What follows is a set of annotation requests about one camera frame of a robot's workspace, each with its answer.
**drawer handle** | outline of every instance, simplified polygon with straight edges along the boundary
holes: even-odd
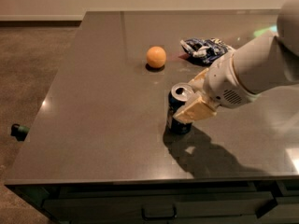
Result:
[[[177,208],[173,205],[172,209],[173,209],[173,215],[170,217],[147,217],[145,209],[142,208],[141,216],[142,216],[143,220],[146,220],[146,221],[175,219],[175,218],[177,218]]]

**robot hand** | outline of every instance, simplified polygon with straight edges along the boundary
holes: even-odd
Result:
[[[263,91],[299,80],[299,0],[287,0],[278,15],[278,33],[268,31],[229,51],[192,79],[192,95],[174,119],[190,123],[213,117],[218,106],[236,108]]]

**can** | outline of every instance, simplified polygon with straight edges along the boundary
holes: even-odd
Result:
[[[191,123],[181,123],[174,119],[177,110],[186,104],[194,91],[187,83],[179,83],[172,87],[168,94],[167,127],[172,133],[186,134],[191,130]]]

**floor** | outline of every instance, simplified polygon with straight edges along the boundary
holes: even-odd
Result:
[[[0,223],[51,224],[4,181],[20,148],[10,127],[30,127],[77,27],[0,28]]]

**table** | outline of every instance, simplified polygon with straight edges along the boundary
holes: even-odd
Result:
[[[7,187],[59,223],[275,223],[288,205],[297,209],[282,219],[298,218],[298,86],[220,108],[184,136],[165,128],[171,87],[204,68],[179,41],[218,37],[237,49],[277,14],[88,12]],[[151,46],[167,53],[162,72],[145,67]]]

